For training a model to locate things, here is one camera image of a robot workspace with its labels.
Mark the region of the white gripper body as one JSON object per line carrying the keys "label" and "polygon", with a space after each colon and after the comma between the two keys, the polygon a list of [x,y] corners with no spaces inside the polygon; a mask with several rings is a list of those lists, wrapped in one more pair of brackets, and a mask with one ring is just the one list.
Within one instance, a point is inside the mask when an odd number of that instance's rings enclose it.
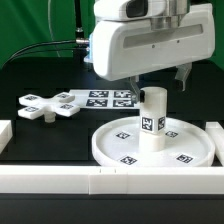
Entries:
{"label": "white gripper body", "polygon": [[91,43],[93,67],[109,81],[192,63],[214,52],[210,3],[167,3],[162,14],[151,18],[98,19]]}

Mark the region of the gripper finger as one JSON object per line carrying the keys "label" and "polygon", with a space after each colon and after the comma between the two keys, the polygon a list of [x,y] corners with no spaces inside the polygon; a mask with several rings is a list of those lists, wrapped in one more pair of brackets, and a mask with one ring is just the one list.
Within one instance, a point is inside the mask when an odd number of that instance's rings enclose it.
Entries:
{"label": "gripper finger", "polygon": [[192,70],[192,64],[186,63],[177,66],[177,73],[175,76],[175,85],[178,91],[183,92],[186,89],[186,82]]}
{"label": "gripper finger", "polygon": [[144,102],[144,91],[140,90],[137,83],[139,82],[138,76],[133,76],[129,78],[129,82],[132,89],[131,99],[134,103],[143,103]]}

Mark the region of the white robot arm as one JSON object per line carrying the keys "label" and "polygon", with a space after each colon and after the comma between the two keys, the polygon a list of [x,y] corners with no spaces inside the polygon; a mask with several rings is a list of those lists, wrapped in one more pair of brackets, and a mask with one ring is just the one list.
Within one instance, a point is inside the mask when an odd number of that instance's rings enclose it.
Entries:
{"label": "white robot arm", "polygon": [[97,0],[96,26],[89,37],[87,63],[100,77],[127,78],[132,100],[142,94],[135,78],[175,67],[180,90],[192,63],[207,59],[215,50],[213,7],[190,0]]}

